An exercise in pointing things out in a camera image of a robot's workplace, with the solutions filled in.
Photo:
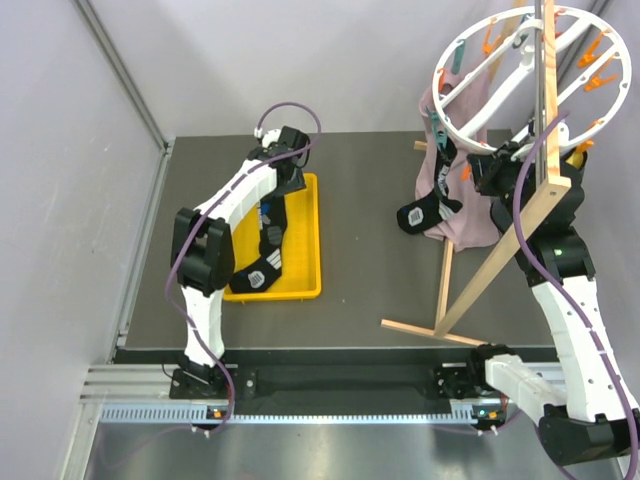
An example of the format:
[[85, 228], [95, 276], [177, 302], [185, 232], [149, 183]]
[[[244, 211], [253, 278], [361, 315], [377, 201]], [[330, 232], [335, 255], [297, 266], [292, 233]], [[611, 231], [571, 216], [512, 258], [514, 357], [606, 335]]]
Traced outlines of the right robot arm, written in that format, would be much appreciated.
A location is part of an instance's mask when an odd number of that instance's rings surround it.
[[495, 390], [533, 422], [549, 458], [559, 467], [628, 457], [627, 476], [639, 466], [639, 403], [617, 365], [598, 304], [596, 272], [572, 223], [585, 194], [584, 153], [560, 160], [571, 187], [529, 237], [516, 260], [549, 326], [564, 378], [551, 385], [510, 348], [477, 347], [467, 370], [469, 388]]

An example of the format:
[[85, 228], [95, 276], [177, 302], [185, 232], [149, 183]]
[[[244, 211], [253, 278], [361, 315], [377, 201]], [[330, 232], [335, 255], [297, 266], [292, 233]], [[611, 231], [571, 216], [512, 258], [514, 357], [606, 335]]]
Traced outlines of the teal clothespin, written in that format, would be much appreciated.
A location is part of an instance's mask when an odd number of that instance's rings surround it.
[[448, 142], [447, 131], [441, 126], [441, 120], [436, 111], [432, 111], [428, 107], [425, 107], [425, 113], [429, 117], [431, 130], [436, 140], [437, 149], [440, 152], [444, 152], [446, 150]]

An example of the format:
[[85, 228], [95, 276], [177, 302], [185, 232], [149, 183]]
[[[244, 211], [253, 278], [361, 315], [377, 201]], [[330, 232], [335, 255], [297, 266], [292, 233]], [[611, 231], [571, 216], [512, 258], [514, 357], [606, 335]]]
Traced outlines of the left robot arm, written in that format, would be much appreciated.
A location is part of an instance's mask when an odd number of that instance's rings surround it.
[[[220, 394], [227, 382], [225, 370], [216, 366], [225, 352], [224, 292], [263, 293], [280, 279], [288, 227], [285, 197], [306, 186], [307, 134], [284, 126], [257, 139], [221, 190], [196, 208], [181, 209], [174, 220], [170, 264], [189, 317], [185, 356], [194, 371], [192, 384], [209, 397]], [[237, 268], [233, 233], [252, 209], [258, 211], [258, 257]]]

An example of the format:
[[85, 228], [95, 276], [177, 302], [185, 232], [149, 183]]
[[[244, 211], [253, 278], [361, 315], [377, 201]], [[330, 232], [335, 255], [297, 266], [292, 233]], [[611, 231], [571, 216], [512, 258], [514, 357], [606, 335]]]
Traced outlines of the white round clip hanger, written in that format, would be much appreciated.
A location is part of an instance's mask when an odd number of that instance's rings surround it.
[[[632, 79], [632, 61], [629, 50], [621, 35], [605, 20], [590, 13], [568, 6], [556, 6], [555, 17], [569, 16], [574, 22], [556, 37], [557, 53], [575, 43], [578, 37], [590, 28], [599, 30], [593, 44], [585, 51], [578, 62], [582, 73], [558, 94], [558, 107], [570, 98], [578, 89], [593, 91], [603, 85], [616, 82], [618, 94], [611, 108], [581, 135], [570, 137], [572, 149], [585, 146], [611, 121], [625, 101]], [[517, 87], [534, 71], [534, 30], [527, 25], [534, 19], [534, 8], [522, 6], [496, 13], [476, 22], [447, 46], [439, 58], [432, 86], [439, 89], [444, 85], [448, 72], [455, 73], [464, 57], [469, 37], [480, 31], [485, 32], [483, 43], [484, 59], [470, 70], [448, 93], [433, 93], [434, 110], [448, 137], [464, 144], [471, 151], [488, 154], [496, 149], [489, 144], [474, 139], [476, 133], [484, 127], [502, 104], [514, 93]], [[507, 50], [518, 48], [521, 61], [517, 68], [497, 87], [494, 94], [464, 126], [456, 127], [446, 115], [444, 108], [451, 103], [475, 78], [501, 58]]]

